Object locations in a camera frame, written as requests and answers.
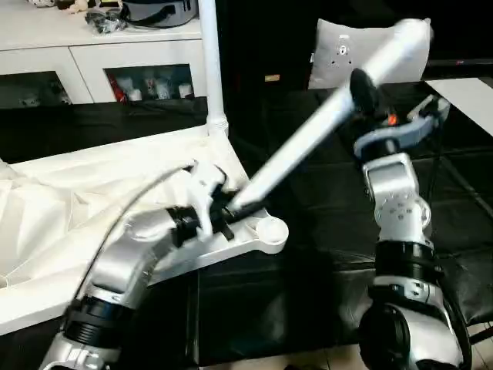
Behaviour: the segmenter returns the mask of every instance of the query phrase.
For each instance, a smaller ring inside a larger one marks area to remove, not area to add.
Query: white rod
[[[363,70],[375,86],[423,42],[429,42],[430,26],[425,21],[406,19],[398,23],[394,37],[379,48]],[[329,133],[354,111],[349,80],[292,135],[234,197],[232,209],[262,200]]]
[[[199,12],[207,84],[207,129],[209,134],[218,131],[227,132],[228,121],[223,106],[215,0],[199,0]]]

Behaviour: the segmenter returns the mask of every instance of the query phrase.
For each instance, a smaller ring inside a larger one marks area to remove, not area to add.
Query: glass cabinet door
[[[0,109],[92,103],[66,47],[0,51]]]
[[[0,76],[0,109],[72,104],[55,71]]]
[[[206,96],[202,40],[70,48],[95,103]]]
[[[117,102],[194,96],[188,64],[107,68],[105,73]]]

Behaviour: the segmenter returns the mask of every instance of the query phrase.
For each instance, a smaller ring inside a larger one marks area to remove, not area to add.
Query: white pillow
[[[319,19],[317,48],[308,88],[339,86],[354,68],[361,67],[385,40],[392,37],[394,28],[353,29]],[[385,82],[419,81],[428,61],[430,38],[431,29],[423,45],[403,61]]]

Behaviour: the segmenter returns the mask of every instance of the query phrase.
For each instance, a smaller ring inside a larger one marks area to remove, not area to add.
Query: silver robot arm
[[[157,263],[184,241],[207,241],[214,231],[226,233],[226,224],[261,208],[259,203],[237,212],[222,207],[226,200],[219,198],[228,196],[221,191],[225,182],[225,173],[216,166],[196,163],[188,186],[192,207],[151,210],[126,220],[122,235],[95,262],[82,297],[67,309],[41,369],[109,369],[118,360]],[[214,202],[220,205],[212,211]]]
[[[361,70],[350,89],[372,130],[354,144],[364,162],[364,180],[380,228],[376,276],[368,293],[373,304],[360,323],[361,357],[370,369],[459,368],[464,356],[440,288],[441,268],[424,234],[431,222],[428,203],[406,153],[447,118],[450,103],[429,96],[399,124]]]

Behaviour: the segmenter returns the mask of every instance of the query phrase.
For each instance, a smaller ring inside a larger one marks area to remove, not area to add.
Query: black tabletop
[[[329,93],[229,99],[230,141],[246,171],[260,168]],[[420,82],[384,93],[405,114],[432,90]],[[203,99],[0,112],[0,158],[29,160],[187,128],[205,123],[205,113]],[[51,117],[48,124],[41,115]],[[209,365],[355,340],[378,234],[352,156],[355,125],[323,141],[269,196],[269,212],[290,228],[284,250],[244,254],[150,288],[122,368]],[[432,239],[466,321],[490,321],[493,139],[453,108],[441,141],[435,134],[409,153],[424,195],[436,179],[428,199]],[[0,337],[0,369],[37,368],[57,327],[52,320]]]

